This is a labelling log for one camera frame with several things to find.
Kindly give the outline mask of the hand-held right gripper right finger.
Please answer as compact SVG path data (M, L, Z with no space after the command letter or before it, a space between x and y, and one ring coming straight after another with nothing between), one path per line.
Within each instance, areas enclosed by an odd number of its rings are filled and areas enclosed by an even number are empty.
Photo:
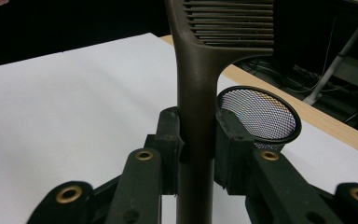
M229 195L245 195L250 182L246 157L254 148L254 138L233 112L218 109L215 117L214 180Z

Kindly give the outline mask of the white board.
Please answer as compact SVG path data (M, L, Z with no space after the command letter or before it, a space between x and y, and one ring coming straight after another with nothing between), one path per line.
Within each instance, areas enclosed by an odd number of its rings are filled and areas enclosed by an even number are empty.
M151 34L0 66L0 224L25 224L61 183L93 187L176 105L173 47ZM302 120L283 149L313 186L358 183L358 150Z

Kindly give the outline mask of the white-legged desk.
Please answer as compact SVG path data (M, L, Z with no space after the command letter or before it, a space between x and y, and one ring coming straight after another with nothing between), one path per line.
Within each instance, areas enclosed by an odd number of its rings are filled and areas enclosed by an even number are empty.
M358 13L358 0L326 0L338 7L342 7L346 10L353 11ZM312 92L303 100L307 105L314 105L321 97L322 90L326 85L327 81L330 79L332 75L336 73L340 65L343 63L345 57L350 51L351 47L354 45L355 41L358 39L358 26L352 33L349 40L346 42L342 50L337 54L335 59L329 65L329 67L325 70L322 77L318 80L317 84L314 86Z

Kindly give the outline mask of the wooden table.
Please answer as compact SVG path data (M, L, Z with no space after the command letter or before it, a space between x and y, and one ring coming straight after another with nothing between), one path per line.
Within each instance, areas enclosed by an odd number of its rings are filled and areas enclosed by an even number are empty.
M289 103L298 113L298 115L315 128L334 136L339 141L358 150L358 131L352 127L334 119L324 112L299 101L292 95L279 90L268 84L266 81L241 70L235 65L230 65L223 71L223 75L237 84L253 86L270 91Z

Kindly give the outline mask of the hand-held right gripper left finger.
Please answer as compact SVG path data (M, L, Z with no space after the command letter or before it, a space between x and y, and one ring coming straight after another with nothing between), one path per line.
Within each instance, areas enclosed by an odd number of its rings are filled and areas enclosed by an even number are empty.
M145 147L153 148L160 154L163 195L177 193L177 167L183 145L177 107L162 110L159 113L157 130L146 137Z

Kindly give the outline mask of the black mesh cup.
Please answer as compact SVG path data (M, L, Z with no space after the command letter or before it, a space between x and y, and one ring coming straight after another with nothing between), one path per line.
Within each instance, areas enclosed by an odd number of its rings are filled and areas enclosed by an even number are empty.
M298 138L302 123L281 97L257 87L234 86L217 96L220 108L233 112L260 149L281 151Z

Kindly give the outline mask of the black spatula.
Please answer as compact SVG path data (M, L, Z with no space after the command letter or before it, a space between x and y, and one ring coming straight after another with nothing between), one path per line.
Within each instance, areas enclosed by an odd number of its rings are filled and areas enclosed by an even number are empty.
M274 0L164 0L177 65L176 224L212 224L217 83L232 63L273 52Z

